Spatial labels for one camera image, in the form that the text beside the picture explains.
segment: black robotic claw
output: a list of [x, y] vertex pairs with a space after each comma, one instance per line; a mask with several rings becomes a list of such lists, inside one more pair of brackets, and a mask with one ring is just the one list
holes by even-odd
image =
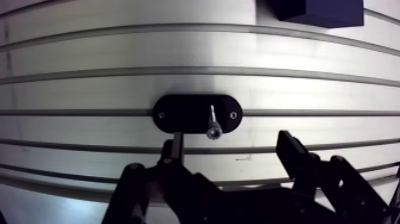
[[[103, 224], [145, 223], [150, 201], [163, 200], [182, 224], [196, 223], [396, 223], [389, 207], [342, 157], [320, 158], [280, 131], [276, 153], [289, 177], [288, 188], [225, 192], [183, 165], [183, 134], [167, 140], [155, 167], [128, 165], [117, 184]], [[315, 202], [321, 188], [335, 211]]]

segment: black mounting plate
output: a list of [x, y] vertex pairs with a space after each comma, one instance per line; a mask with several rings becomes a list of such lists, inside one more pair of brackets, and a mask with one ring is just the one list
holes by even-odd
[[167, 133], [203, 134], [208, 130], [210, 107], [224, 133], [235, 130], [242, 121], [240, 104], [228, 95], [166, 95], [155, 104], [155, 125]]

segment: screw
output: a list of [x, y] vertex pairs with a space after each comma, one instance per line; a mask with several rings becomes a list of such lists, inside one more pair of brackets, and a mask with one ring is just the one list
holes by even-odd
[[229, 114], [229, 117], [230, 117], [232, 120], [234, 120], [234, 119], [236, 119], [236, 118], [238, 117], [238, 114], [237, 114], [237, 112], [231, 112], [231, 113]]
[[160, 112], [160, 113], [158, 114], [158, 118], [160, 118], [160, 119], [165, 118], [165, 113], [164, 113], [164, 112]]
[[211, 105], [210, 120], [206, 135], [209, 139], [216, 140], [221, 137], [222, 133], [222, 128], [215, 117], [214, 106]]

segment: black block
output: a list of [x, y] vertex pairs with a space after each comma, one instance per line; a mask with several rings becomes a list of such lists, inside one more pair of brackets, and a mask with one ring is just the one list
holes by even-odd
[[265, 0], [279, 20], [325, 28], [364, 25], [363, 0]]

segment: gray wall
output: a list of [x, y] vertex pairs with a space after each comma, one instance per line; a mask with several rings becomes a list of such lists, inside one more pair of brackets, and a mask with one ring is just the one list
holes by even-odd
[[[199, 150], [186, 156], [185, 165], [217, 182], [286, 177], [274, 153], [254, 150], [275, 146], [281, 129], [307, 145], [400, 137], [398, 0], [365, 0], [365, 26], [345, 29], [280, 22], [262, 2], [256, 7], [248, 0], [52, 1], [7, 13], [40, 1], [0, 1], [0, 12], [6, 13], [0, 15], [0, 110], [140, 113], [169, 93], [229, 94], [246, 113], [261, 116], [244, 117], [218, 141], [194, 135], [185, 142]], [[272, 110], [344, 112], [333, 117], [266, 116]], [[376, 113], [343, 116], [348, 111]], [[389, 112], [393, 116], [373, 116]], [[0, 164], [118, 178], [128, 163], [153, 166], [159, 155], [151, 150], [170, 137], [150, 117], [0, 116], [0, 139], [132, 147], [132, 153], [121, 154], [0, 145]], [[204, 154], [204, 147], [241, 153]], [[400, 161], [399, 147], [317, 153], [323, 159], [342, 155], [360, 169]], [[395, 173], [393, 167], [363, 175], [370, 180]], [[396, 182], [374, 188], [389, 201]], [[60, 189], [110, 194], [114, 187], [3, 166], [0, 209], [15, 224], [99, 223], [107, 198], [78, 197]], [[318, 201], [330, 207], [323, 195]], [[152, 204], [148, 216], [148, 223], [177, 222], [162, 204]]]

